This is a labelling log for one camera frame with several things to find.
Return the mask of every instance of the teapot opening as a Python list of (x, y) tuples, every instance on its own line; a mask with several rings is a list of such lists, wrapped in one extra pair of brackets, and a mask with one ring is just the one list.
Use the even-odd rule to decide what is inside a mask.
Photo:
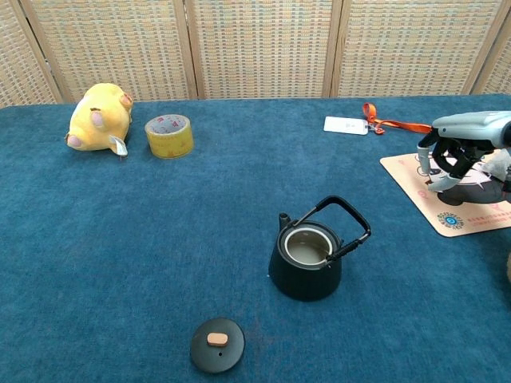
[(287, 255), (297, 263), (314, 266), (327, 261), (333, 246), (328, 237), (319, 230), (304, 227), (292, 231), (285, 239)]

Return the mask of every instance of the white card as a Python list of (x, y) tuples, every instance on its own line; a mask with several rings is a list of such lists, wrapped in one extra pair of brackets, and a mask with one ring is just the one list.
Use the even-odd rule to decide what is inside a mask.
[(327, 116), (325, 118), (325, 132), (337, 132), (364, 135), (368, 132), (368, 123), (359, 118), (343, 118)]

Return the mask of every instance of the teapot lid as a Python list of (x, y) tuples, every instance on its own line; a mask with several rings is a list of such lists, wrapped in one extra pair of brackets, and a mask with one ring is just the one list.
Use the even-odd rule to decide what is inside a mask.
[(198, 369), (222, 373), (234, 367), (245, 349), (241, 328), (226, 318), (211, 319), (197, 328), (190, 344), (190, 356)]

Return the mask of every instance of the teapot spout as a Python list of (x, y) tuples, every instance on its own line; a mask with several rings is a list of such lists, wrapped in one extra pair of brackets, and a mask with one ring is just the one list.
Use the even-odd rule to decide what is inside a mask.
[(289, 218), (289, 215), (287, 215), (287, 213), (279, 214), (280, 230), (284, 229), (287, 226), (287, 224), (290, 222), (291, 222), (291, 218)]

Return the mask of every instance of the woven panel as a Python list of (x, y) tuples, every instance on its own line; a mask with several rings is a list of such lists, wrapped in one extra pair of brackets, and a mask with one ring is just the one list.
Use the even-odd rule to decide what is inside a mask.
[(0, 32), (0, 107), (54, 104), (55, 96), (7, 0), (0, 0)]
[(188, 4), (207, 98), (321, 97), (331, 0)]
[(113, 82), (137, 101), (188, 98), (172, 1), (33, 0), (74, 101)]
[(352, 0), (339, 96), (459, 94), (500, 4)]
[(493, 67), (483, 93), (511, 93), (511, 38)]

